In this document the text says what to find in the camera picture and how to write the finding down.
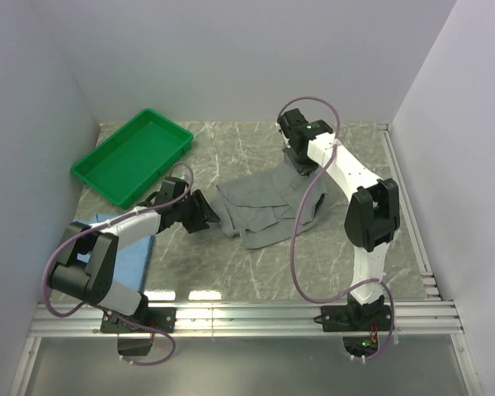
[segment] gray marble surface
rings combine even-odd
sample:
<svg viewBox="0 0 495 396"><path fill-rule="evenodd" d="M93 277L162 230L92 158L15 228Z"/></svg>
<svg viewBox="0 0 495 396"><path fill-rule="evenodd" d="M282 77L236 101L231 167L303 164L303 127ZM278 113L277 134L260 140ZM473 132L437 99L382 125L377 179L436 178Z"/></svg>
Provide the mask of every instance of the gray marble surface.
<svg viewBox="0 0 495 396"><path fill-rule="evenodd" d="M208 200L216 195L216 183L273 167L282 158L281 136L271 122L181 125L195 136L193 148L183 160L194 168L194 188L200 188ZM120 123L103 124L98 143L121 126ZM341 141L373 172L390 177L375 124L346 124ZM334 295L347 288L352 278L353 248L343 229L346 198L330 179L327 184L330 210L312 229L298 237L296 248L300 283L313 297ZM122 210L85 186L76 218L90 219L96 213L116 215ZM243 248L237 238L226 238L216 224L194 234L187 234L180 224L175 224L155 238L145 290L157 291L159 298L170 299L175 295L178 301L300 299L291 281L288 250L289 241L284 241L250 251ZM384 272L395 297L425 297L404 220L389 249ZM60 295L54 299L66 298Z"/></svg>

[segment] gray towel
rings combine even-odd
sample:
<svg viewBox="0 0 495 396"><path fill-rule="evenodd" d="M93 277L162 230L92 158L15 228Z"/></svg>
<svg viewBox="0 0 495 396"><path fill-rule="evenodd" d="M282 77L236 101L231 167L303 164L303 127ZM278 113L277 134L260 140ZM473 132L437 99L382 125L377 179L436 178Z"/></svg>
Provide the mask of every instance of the gray towel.
<svg viewBox="0 0 495 396"><path fill-rule="evenodd" d="M218 184L219 194L210 205L228 237L240 235L244 247L263 248L291 237L299 203L314 177L314 173L300 176L285 160L274 169ZM311 228L326 211L326 193L321 180L306 201L300 233Z"/></svg>

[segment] plastic tray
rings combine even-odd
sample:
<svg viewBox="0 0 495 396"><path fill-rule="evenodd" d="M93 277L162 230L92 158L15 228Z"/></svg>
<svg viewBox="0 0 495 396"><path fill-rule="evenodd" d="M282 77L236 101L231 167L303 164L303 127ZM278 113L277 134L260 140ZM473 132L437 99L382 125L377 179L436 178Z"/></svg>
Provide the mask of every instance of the plastic tray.
<svg viewBox="0 0 495 396"><path fill-rule="evenodd" d="M145 109L72 166L72 174L127 209L191 148L188 130Z"/></svg>

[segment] blue towel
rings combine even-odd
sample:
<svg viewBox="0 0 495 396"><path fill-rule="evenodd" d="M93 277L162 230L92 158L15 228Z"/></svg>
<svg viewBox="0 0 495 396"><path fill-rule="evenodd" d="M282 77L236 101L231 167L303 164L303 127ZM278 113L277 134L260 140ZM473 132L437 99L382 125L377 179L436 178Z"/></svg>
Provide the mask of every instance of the blue towel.
<svg viewBox="0 0 495 396"><path fill-rule="evenodd" d="M99 223L115 216L97 214L90 220L78 220L82 223ZM149 262L154 237L141 238L139 241L125 247L117 253L115 259L114 279L132 290L142 291L145 278L145 270ZM78 255L79 260L87 261L89 254Z"/></svg>

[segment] white wall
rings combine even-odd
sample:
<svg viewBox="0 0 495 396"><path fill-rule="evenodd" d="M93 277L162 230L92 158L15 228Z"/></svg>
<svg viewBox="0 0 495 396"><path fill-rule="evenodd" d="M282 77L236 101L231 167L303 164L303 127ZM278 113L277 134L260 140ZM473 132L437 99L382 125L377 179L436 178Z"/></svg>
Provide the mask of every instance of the white wall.
<svg viewBox="0 0 495 396"><path fill-rule="evenodd" d="M33 0L98 120L392 121L455 0Z"/></svg>
<svg viewBox="0 0 495 396"><path fill-rule="evenodd" d="M33 6L0 0L0 395L40 295L45 260L73 217L73 162L97 126Z"/></svg>
<svg viewBox="0 0 495 396"><path fill-rule="evenodd" d="M459 0L394 119L439 286L495 395L495 0Z"/></svg>

